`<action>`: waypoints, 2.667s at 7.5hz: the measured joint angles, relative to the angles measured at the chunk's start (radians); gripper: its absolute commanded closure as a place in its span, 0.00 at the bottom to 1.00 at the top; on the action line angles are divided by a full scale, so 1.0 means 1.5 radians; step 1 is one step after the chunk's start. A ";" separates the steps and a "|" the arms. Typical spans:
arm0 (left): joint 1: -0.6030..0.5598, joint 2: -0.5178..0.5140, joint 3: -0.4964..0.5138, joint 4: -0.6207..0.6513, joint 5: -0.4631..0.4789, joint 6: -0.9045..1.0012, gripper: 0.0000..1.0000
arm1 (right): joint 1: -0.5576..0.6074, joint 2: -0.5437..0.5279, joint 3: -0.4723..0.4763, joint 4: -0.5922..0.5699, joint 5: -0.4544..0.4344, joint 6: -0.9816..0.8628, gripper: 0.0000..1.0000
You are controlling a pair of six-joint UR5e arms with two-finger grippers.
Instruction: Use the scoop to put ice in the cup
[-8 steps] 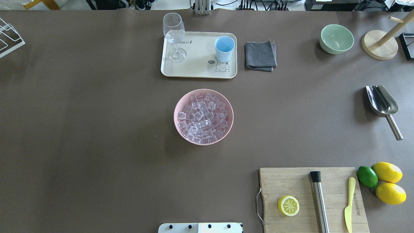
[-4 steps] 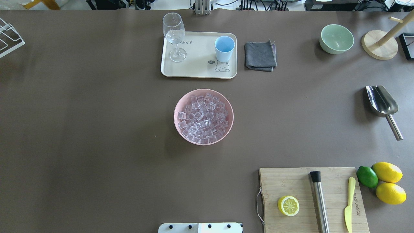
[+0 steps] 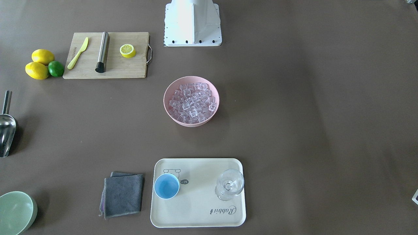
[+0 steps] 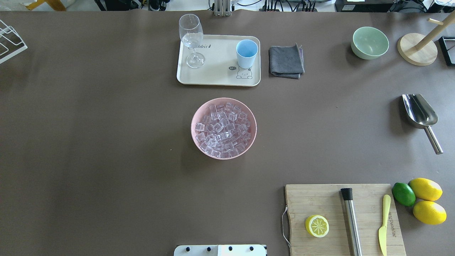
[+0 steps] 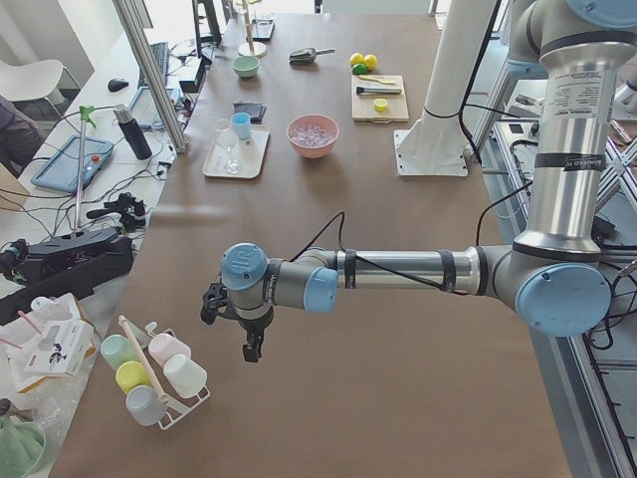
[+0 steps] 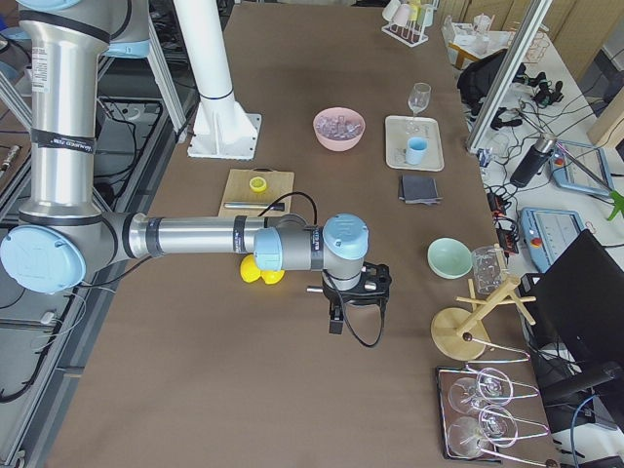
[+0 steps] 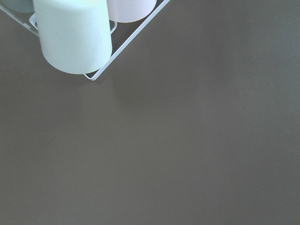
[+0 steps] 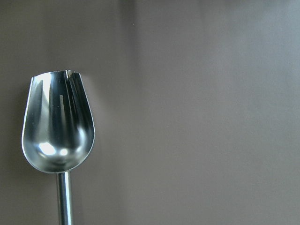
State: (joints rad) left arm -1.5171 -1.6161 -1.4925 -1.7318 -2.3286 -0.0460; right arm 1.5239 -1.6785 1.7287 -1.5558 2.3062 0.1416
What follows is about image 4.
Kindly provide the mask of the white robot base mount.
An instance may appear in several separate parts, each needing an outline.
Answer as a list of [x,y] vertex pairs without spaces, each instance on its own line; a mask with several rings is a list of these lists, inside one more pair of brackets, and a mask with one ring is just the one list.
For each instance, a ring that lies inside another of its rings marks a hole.
[[174,256],[266,256],[267,246],[260,244],[180,245]]

